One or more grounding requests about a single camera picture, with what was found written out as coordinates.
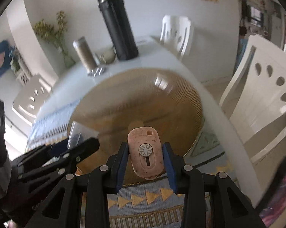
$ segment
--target tiled floor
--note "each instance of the tiled floor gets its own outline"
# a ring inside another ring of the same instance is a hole
[[[224,108],[224,112],[227,117],[230,117],[233,113],[235,106],[241,96],[242,90],[245,84],[245,77],[240,81],[232,99],[229,100]],[[218,84],[215,86],[206,87],[211,93],[214,99],[219,103],[220,98],[227,87],[228,82]],[[279,132],[286,125],[286,114],[278,118],[264,129],[255,134],[244,147],[249,155],[249,157],[254,156],[261,149],[263,149],[269,142],[271,142]],[[286,155],[286,137],[277,145],[273,151],[268,154],[261,162],[259,162],[254,168],[263,191],[267,189],[267,186],[271,182],[272,176],[276,172],[276,168],[280,161]]]

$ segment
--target black bottle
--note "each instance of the black bottle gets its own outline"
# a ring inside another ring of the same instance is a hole
[[[139,55],[133,38],[123,0],[98,0],[119,60],[129,60]]]

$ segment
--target chair backrest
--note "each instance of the chair backrest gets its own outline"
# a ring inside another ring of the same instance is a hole
[[[166,15],[163,18],[160,41],[173,54],[182,58],[190,52],[193,33],[193,24],[187,17]]]
[[[32,125],[36,115],[49,96],[51,86],[39,75],[34,75],[13,102],[13,111]]]
[[[249,37],[239,67],[250,60],[244,90],[230,117],[243,143],[286,112],[286,54],[254,35]]]

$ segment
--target white chair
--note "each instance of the white chair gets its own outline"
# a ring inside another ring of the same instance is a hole
[[[32,126],[50,91],[51,86],[39,74],[34,75],[17,95],[12,110]]]
[[[164,16],[160,41],[180,60],[185,54],[189,54],[193,34],[193,24],[187,17]]]
[[[249,37],[243,58],[219,105],[223,107],[229,100],[250,62],[244,90],[230,117],[243,143],[286,113],[286,54],[259,35]],[[260,162],[285,136],[286,127],[251,162]]]

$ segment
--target baseboard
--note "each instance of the baseboard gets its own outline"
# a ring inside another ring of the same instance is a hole
[[[226,76],[226,77],[222,77],[222,78],[219,78],[219,79],[212,79],[212,80],[208,80],[208,81],[202,81],[201,83],[202,83],[203,86],[208,87],[208,86],[212,86],[212,85],[216,85],[216,84],[221,84],[221,83],[224,83],[224,82],[229,82],[231,79],[232,79],[232,75]]]

